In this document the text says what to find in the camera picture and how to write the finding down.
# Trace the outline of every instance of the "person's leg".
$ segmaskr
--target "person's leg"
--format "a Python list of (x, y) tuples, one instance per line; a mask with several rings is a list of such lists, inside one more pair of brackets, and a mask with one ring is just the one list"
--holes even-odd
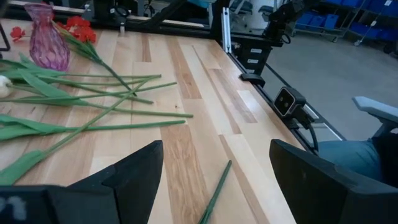
[(380, 157), (371, 141), (325, 141), (318, 146), (322, 159), (382, 181)]

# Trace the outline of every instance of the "wooden tabletop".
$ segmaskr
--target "wooden tabletop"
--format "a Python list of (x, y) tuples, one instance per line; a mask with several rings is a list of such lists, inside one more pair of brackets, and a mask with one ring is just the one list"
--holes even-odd
[[(8, 35), (26, 21), (3, 19)], [(69, 185), (149, 144), (164, 142), (162, 179), (149, 223), (197, 223), (229, 159), (233, 162), (211, 217), (211, 223), (294, 223), (277, 185), (269, 160), (269, 144), (277, 138), (300, 147), (250, 83), (214, 40), (97, 30), (96, 50), (121, 75), (162, 74), (151, 84), (178, 85), (138, 93), (155, 103), (125, 101), (120, 108), (191, 113), (185, 124), (161, 128), (97, 131), (80, 134), (74, 141), (41, 162), (17, 185)], [(29, 38), (11, 43), (4, 58), (29, 55)], [(108, 74), (100, 66), (72, 55), (70, 73)], [(60, 86), (71, 95), (90, 94)], [(122, 86), (108, 91), (123, 91)], [(13, 93), (14, 97), (24, 96)], [(117, 98), (90, 101), (112, 105)], [(58, 107), (0, 103), (0, 113), (43, 123), (81, 126), (101, 110), (81, 106)], [(110, 113), (96, 125), (134, 124), (179, 118)], [(66, 134), (18, 138), (0, 142), (0, 169), (23, 153), (46, 149)]]

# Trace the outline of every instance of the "black mount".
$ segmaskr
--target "black mount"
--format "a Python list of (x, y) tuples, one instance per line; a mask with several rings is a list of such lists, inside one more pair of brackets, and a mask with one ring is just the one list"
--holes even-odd
[(0, 223), (147, 223), (162, 166), (154, 141), (68, 187), (0, 187)]
[(253, 85), (260, 85), (261, 87), (264, 87), (264, 85), (266, 84), (266, 81), (264, 81), (264, 79), (256, 74), (251, 74), (251, 73), (242, 73), (239, 78), (242, 81), (248, 81), (250, 83), (252, 83)]
[(10, 46), (10, 43), (8, 42), (7, 35), (6, 35), (5, 31), (4, 31), (4, 29), (2, 28), (1, 24), (0, 24), (0, 33), (1, 33), (1, 37), (2, 37), (2, 39), (4, 41), (4, 43), (6, 45), (6, 48), (0, 48), (0, 58), (2, 58), (2, 53), (1, 52), (10, 51), (11, 46)]

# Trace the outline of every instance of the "blue storage bin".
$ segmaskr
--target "blue storage bin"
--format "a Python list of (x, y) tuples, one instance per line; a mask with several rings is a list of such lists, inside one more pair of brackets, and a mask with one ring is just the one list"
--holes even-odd
[(368, 5), (367, 9), (369, 9), (372, 12), (381, 12), (384, 8), (384, 3), (386, 1), (384, 0), (372, 0), (371, 3)]
[(387, 16), (398, 16), (398, 2), (393, 1), (389, 6), (387, 6), (383, 12)]
[(321, 27), (325, 19), (326, 19), (325, 16), (313, 16), (309, 25), (315, 27)]
[(376, 39), (381, 31), (381, 29), (378, 28), (372, 28), (357, 22), (353, 22), (351, 24), (351, 28), (349, 28), (350, 30), (357, 32), (359, 34), (366, 34), (367, 38), (371, 38), (371, 39)]
[(398, 40), (398, 30), (396, 29), (383, 29), (377, 37), (382, 40)]
[(389, 6), (384, 6), (386, 0), (372, 0), (371, 3), (367, 6), (372, 12), (382, 12), (381, 14), (387, 16), (398, 16), (398, 2), (392, 1)]
[(307, 25), (310, 23), (312, 17), (313, 17), (312, 13), (306, 12), (297, 20), (297, 23)]
[(365, 0), (365, 2), (362, 5), (363, 9), (369, 9), (369, 5), (372, 3), (372, 0)]
[(361, 6), (363, 0), (343, 0), (341, 2), (344, 6), (359, 7)]
[(326, 2), (330, 2), (330, 3), (335, 3), (335, 4), (341, 4), (342, 0), (326, 0)]
[(336, 27), (337, 20), (338, 20), (337, 15), (334, 14), (327, 15), (325, 20), (325, 28), (334, 29)]

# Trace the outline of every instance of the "glass vase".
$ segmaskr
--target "glass vase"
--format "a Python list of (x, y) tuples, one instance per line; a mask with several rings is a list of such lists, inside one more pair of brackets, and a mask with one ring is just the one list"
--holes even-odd
[(29, 3), (24, 7), (33, 20), (29, 50), (33, 61), (42, 68), (66, 71), (70, 51), (68, 44), (52, 24), (52, 6)]

